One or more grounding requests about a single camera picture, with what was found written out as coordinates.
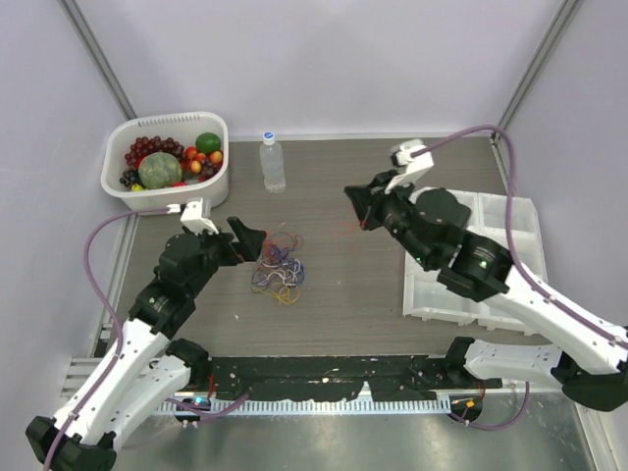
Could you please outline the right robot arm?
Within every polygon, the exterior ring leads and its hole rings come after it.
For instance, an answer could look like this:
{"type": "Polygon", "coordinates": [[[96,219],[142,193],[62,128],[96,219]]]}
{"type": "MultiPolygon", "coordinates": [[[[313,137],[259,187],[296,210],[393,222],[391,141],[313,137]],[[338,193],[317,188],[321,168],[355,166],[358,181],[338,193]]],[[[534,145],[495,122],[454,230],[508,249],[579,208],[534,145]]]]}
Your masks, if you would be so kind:
{"type": "Polygon", "coordinates": [[[484,302],[541,334],[540,346],[457,338],[443,373],[454,387],[474,380],[512,379],[558,387],[571,400],[609,412],[627,401],[627,330],[577,306],[497,241],[468,230],[471,210],[444,188],[412,194],[387,190],[392,173],[348,185],[363,231],[384,228],[448,291],[484,302]]]}

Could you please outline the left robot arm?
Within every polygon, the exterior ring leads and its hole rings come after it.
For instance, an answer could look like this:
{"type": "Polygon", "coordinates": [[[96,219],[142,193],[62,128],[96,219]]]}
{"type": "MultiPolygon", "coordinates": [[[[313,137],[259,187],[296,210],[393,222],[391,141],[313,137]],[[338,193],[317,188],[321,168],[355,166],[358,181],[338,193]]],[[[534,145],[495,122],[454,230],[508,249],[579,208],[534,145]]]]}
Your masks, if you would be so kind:
{"type": "Polygon", "coordinates": [[[66,404],[36,416],[27,440],[46,470],[110,470],[135,430],[182,388],[201,390],[210,373],[208,352],[175,335],[195,310],[195,299],[222,267],[256,261],[266,233],[230,217],[222,232],[210,220],[182,220],[137,295],[116,339],[66,404]]]}

